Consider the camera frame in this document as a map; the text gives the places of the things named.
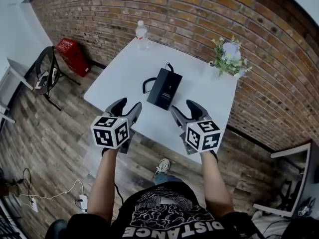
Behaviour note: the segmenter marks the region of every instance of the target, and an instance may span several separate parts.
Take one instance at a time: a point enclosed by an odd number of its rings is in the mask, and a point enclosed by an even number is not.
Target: clear plastic bottle
[[[138,27],[135,29],[136,38],[138,39],[138,47],[140,50],[147,50],[149,47],[148,29],[144,25],[144,21],[138,21]]]

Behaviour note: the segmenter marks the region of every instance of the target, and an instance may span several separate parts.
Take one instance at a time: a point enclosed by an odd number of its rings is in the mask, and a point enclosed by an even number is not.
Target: black box
[[[168,110],[181,79],[181,75],[161,68],[147,101]]]

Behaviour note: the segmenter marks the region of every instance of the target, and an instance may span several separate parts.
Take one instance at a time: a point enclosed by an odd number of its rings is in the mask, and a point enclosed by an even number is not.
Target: cube with fiducial marker
[[[218,146],[221,133],[213,120],[187,123],[185,141],[198,152],[209,151]]]
[[[91,124],[96,146],[117,149],[130,138],[127,118],[97,116]]]

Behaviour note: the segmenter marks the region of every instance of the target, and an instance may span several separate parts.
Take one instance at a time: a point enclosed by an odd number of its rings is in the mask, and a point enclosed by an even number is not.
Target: black t-shirt
[[[262,239],[245,213],[214,217],[182,182],[166,182],[129,197],[112,225],[97,215],[77,214],[67,226],[68,238]]]

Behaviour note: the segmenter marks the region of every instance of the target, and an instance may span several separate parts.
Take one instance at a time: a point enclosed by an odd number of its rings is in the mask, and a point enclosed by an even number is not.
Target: red box
[[[90,70],[76,41],[63,38],[55,48],[59,51],[68,67],[76,74],[84,77]]]

